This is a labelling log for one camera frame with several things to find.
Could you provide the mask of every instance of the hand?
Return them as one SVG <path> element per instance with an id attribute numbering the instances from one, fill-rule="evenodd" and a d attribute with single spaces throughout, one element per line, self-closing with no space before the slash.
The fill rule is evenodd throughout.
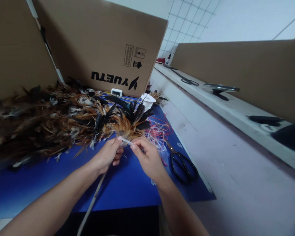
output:
<path id="1" fill-rule="evenodd" d="M 108 170 L 109 164 L 113 166 L 120 163 L 124 149 L 120 147 L 122 140 L 117 138 L 106 141 L 102 149 L 89 161 L 89 165 L 98 170 L 98 174 L 104 174 Z"/>
<path id="2" fill-rule="evenodd" d="M 132 140 L 131 149 L 140 161 L 143 171 L 157 185 L 168 177 L 156 146 L 145 137 Z"/>

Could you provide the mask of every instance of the white plastic cup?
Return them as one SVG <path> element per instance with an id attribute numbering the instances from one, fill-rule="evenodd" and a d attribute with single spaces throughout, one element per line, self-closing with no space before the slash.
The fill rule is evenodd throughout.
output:
<path id="1" fill-rule="evenodd" d="M 153 98 L 151 95 L 147 93 L 143 93 L 141 95 L 141 99 L 142 99 L 142 104 L 145 106 L 144 112 L 149 110 L 152 107 L 153 103 L 156 102 L 155 98 Z"/>

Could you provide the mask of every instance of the yuetu logo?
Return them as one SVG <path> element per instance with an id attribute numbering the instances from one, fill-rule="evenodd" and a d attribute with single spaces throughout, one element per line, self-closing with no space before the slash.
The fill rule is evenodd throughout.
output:
<path id="1" fill-rule="evenodd" d="M 99 77 L 99 73 L 93 71 L 92 72 L 91 79 L 95 79 L 95 77 L 96 77 L 96 80 L 99 80 L 99 81 L 103 81 L 103 82 L 107 82 L 107 83 L 114 83 L 114 84 L 121 84 L 121 85 L 124 85 L 124 86 L 128 86 L 128 79 L 127 78 L 122 82 L 122 78 L 121 77 L 119 77 L 119 76 L 113 76 L 113 75 L 109 75 L 108 74 L 107 77 L 106 77 L 106 79 L 105 79 L 105 74 L 104 73 L 102 73 L 101 77 Z M 132 87 L 134 88 L 134 90 L 136 90 L 137 85 L 138 85 L 138 83 L 137 83 L 138 79 L 139 79 L 139 76 L 136 77 L 130 83 L 130 86 L 129 86 L 128 90 L 132 89 Z"/>

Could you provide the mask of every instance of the white tile wall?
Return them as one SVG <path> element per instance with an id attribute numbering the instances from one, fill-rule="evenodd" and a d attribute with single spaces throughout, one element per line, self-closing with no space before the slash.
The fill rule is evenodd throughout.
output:
<path id="1" fill-rule="evenodd" d="M 174 0 L 168 15 L 168 26 L 158 57 L 174 57 L 179 43 L 201 42 L 212 15 L 221 0 Z"/>

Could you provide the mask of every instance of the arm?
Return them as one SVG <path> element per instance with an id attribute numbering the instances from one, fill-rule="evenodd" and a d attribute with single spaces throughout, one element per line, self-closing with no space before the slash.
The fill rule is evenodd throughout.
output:
<path id="1" fill-rule="evenodd" d="M 107 171 L 108 165 L 119 164 L 123 153 L 122 140 L 106 142 L 85 165 L 71 173 L 55 187 L 27 206 L 1 231 L 2 235 L 54 235 L 65 223 L 72 208 L 96 178 Z"/>
<path id="2" fill-rule="evenodd" d="M 157 148 L 146 138 L 133 140 L 132 143 L 131 149 L 142 169 L 156 183 L 172 235 L 208 236 L 205 227 L 167 174 Z"/>

